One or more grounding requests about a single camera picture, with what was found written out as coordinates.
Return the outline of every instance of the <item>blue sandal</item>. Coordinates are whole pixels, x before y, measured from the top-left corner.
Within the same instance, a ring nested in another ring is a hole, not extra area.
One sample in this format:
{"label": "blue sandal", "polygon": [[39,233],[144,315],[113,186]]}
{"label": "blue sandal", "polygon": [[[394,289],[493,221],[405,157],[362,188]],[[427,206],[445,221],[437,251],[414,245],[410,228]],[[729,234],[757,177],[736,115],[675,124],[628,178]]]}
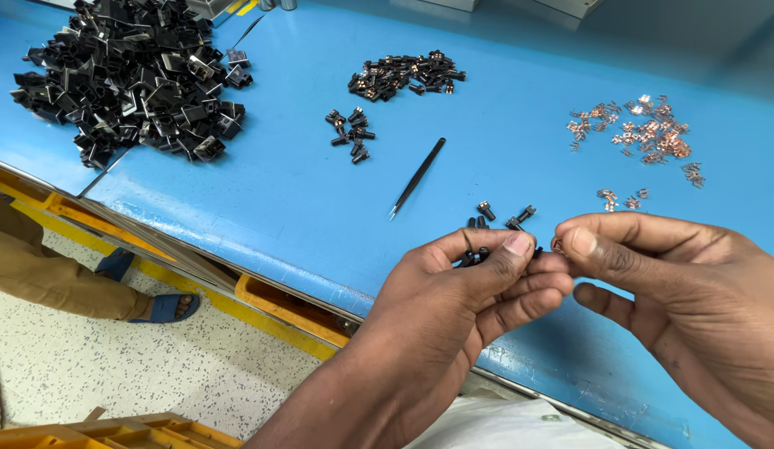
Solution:
{"label": "blue sandal", "polygon": [[101,262],[99,262],[99,267],[93,272],[106,271],[110,273],[110,279],[115,282],[120,282],[123,279],[123,275],[125,275],[126,271],[129,269],[129,266],[132,265],[132,260],[134,260],[133,253],[129,252],[128,254],[123,254],[124,251],[123,248],[115,249],[112,254],[104,257]]}
{"label": "blue sandal", "polygon": [[175,295],[159,295],[153,298],[153,309],[151,310],[151,319],[146,320],[129,320],[128,323],[175,323],[177,321],[183,321],[195,313],[198,309],[200,300],[198,295],[190,295],[193,300],[190,301],[190,305],[187,306],[182,318],[173,318],[176,315],[176,307],[179,306],[179,299],[183,296],[182,293]]}

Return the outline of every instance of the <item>speckled floor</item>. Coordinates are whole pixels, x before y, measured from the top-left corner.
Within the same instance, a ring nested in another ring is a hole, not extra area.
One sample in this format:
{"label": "speckled floor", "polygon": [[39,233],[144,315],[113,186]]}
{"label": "speckled floor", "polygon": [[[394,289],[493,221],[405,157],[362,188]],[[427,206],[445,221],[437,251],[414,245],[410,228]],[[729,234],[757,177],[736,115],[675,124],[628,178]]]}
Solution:
{"label": "speckled floor", "polygon": [[[44,244],[89,268],[102,255],[46,230]],[[149,295],[169,285],[127,272]],[[175,412],[248,439],[321,362],[206,301],[189,320],[130,324],[44,308],[0,293],[5,417],[39,425]]]}

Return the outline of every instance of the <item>blue workbench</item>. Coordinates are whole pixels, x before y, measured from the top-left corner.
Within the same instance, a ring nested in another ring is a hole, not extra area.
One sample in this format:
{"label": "blue workbench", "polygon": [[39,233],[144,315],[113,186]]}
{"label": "blue workbench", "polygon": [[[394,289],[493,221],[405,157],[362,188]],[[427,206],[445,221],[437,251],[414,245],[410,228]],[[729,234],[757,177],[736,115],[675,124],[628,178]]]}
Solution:
{"label": "blue workbench", "polygon": [[[21,57],[30,46],[42,46],[68,24],[68,11],[32,2],[0,0],[0,161],[60,191],[80,195],[102,172],[85,168],[72,139],[79,130],[36,120],[32,113],[12,102],[17,89],[12,74],[44,73],[42,67]],[[119,148],[110,159],[118,159]]]}
{"label": "blue workbench", "polygon": [[[302,0],[269,12],[238,46],[254,84],[222,95],[247,113],[221,160],[136,147],[87,197],[359,316],[405,251],[465,225],[482,200],[494,227],[532,203],[539,212],[524,227],[547,247],[558,222],[603,210],[598,189],[622,202],[647,187],[642,212],[727,226],[774,255],[774,3],[713,2],[706,15],[674,0],[645,4],[608,0],[579,24],[531,0],[483,0],[472,15],[409,0]],[[216,46],[255,17],[231,18]],[[453,95],[405,89],[371,104],[347,92],[366,59],[438,48],[467,71]],[[691,126],[691,158],[644,166],[624,157],[611,137],[641,120],[627,112],[570,151],[570,110],[642,94],[669,96]],[[377,135],[357,166],[349,146],[329,144],[336,135],[323,120],[355,106]],[[388,222],[440,137],[448,143]],[[691,161],[703,163],[702,190],[681,172]],[[497,340],[478,366],[678,449],[745,447],[630,333],[571,298]]]}

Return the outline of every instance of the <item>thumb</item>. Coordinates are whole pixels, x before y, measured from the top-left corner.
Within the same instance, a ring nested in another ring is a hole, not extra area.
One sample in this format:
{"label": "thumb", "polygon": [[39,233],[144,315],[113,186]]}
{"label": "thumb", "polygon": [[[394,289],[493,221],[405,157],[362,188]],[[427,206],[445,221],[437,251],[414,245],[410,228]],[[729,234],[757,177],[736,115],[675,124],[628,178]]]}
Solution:
{"label": "thumb", "polygon": [[526,232],[512,232],[481,264],[459,271],[467,278],[473,296],[489,297],[508,289],[520,278],[534,255],[536,239]]}
{"label": "thumb", "polygon": [[691,278],[688,264],[644,256],[582,226],[568,230],[561,244],[587,276],[662,303],[685,291]]}

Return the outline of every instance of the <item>human hand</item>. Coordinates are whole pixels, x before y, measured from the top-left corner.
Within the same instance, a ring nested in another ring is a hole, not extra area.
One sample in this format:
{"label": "human hand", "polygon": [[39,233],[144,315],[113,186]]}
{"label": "human hand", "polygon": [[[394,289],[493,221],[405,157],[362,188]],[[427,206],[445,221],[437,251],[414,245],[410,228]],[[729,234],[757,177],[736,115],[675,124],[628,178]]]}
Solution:
{"label": "human hand", "polygon": [[556,228],[575,300],[628,329],[684,393],[752,447],[774,447],[774,258],[738,232],[637,212]]}
{"label": "human hand", "polygon": [[[544,316],[573,288],[564,257],[532,260],[535,238],[509,230],[460,229],[406,253],[384,282],[340,357],[372,357],[395,392],[378,447],[402,447],[451,405],[482,349]],[[452,269],[466,250],[492,250]]]}

